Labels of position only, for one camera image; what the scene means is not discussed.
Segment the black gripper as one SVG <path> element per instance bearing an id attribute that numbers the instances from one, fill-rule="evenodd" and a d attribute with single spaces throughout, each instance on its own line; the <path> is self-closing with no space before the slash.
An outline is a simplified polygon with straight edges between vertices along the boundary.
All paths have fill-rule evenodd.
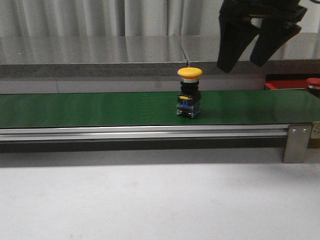
<path id="1" fill-rule="evenodd" d="M 307 8 L 298 0 L 225 0 L 220 8 L 220 45 L 217 67 L 229 73 L 247 46 L 258 35 L 259 28 L 249 19 L 263 19 L 259 37 L 250 61 L 263 66 L 288 40 L 301 31 L 296 23 Z"/>

